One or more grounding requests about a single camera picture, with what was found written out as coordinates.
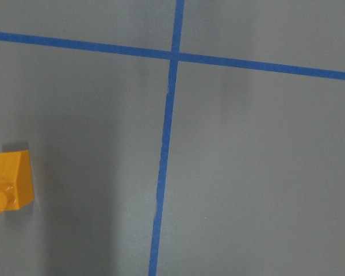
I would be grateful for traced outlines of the orange trapezoid block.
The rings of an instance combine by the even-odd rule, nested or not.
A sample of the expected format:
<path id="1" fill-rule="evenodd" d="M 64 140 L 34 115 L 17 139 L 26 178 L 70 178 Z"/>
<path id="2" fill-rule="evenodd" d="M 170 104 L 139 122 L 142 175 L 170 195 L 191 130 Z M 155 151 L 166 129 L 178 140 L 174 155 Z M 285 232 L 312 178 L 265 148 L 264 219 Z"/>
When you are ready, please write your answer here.
<path id="1" fill-rule="evenodd" d="M 0 153 L 0 213 L 19 210 L 34 201 L 28 150 Z"/>

